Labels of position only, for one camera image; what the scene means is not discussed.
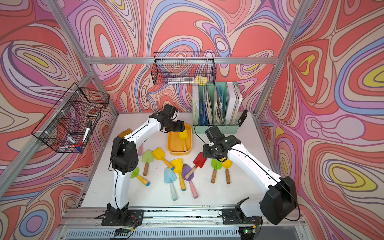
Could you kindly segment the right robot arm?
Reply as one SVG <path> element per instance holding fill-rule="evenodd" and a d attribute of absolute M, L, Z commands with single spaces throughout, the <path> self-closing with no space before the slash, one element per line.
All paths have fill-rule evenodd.
<path fill-rule="evenodd" d="M 218 126 L 205 131 L 209 143 L 203 145 L 204 158 L 221 160 L 225 158 L 239 166 L 263 194 L 261 199 L 245 198 L 239 202 L 239 217 L 265 217 L 278 225 L 294 209 L 299 207 L 295 181 L 274 173 L 254 157 L 234 135 L 225 136 Z"/>

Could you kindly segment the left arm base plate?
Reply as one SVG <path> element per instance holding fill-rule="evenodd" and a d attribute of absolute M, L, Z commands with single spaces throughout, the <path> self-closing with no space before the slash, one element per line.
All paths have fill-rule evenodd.
<path fill-rule="evenodd" d="M 107 210 L 102 219 L 102 226 L 140 226 L 143 222 L 143 210 Z"/>

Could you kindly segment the red shovel wooden handle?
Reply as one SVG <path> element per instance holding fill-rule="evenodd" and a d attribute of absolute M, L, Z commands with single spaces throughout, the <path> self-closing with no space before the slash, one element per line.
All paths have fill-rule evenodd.
<path fill-rule="evenodd" d="M 195 166 L 186 174 L 186 179 L 188 179 L 194 173 L 194 171 L 197 168 L 202 168 L 204 166 L 206 160 L 207 160 L 207 158 L 205 158 L 204 154 L 202 152 L 200 152 L 197 155 L 197 157 L 195 158 L 195 160 L 193 161 Z"/>

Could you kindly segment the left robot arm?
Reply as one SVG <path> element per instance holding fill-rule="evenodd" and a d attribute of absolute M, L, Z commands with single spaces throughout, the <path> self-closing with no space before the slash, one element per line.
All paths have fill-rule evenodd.
<path fill-rule="evenodd" d="M 184 122 L 177 120 L 177 115 L 178 109 L 166 104 L 162 109 L 151 114 L 145 123 L 130 134 L 114 138 L 110 157 L 114 184 L 108 210 L 121 212 L 129 204 L 129 183 L 132 172 L 139 163 L 139 146 L 157 132 L 183 132 L 186 129 Z"/>

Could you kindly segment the yellow shovel wooden handle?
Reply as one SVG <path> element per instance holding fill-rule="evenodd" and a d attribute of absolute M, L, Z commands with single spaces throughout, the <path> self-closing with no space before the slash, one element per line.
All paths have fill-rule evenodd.
<path fill-rule="evenodd" d="M 232 166 L 232 161 L 230 159 L 222 159 L 222 167 L 225 168 L 225 173 L 226 173 L 226 182 L 227 184 L 231 183 L 231 177 L 230 177 L 230 167 Z"/>

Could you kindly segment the yellow storage box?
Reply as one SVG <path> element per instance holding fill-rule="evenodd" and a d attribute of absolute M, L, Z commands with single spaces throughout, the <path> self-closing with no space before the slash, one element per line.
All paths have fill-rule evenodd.
<path fill-rule="evenodd" d="M 185 124 L 188 137 L 185 140 L 186 150 L 184 149 L 184 142 L 179 138 L 179 132 L 168 133 L 167 150 L 173 156 L 185 156 L 191 152 L 192 149 L 192 127 Z"/>

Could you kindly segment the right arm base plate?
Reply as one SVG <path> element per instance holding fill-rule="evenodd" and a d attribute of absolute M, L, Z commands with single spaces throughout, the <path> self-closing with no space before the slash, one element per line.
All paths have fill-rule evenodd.
<path fill-rule="evenodd" d="M 244 215 L 238 215 L 235 209 L 221 209 L 219 215 L 222 217 L 224 225 L 256 225 L 263 223 L 262 217 L 248 218 Z"/>

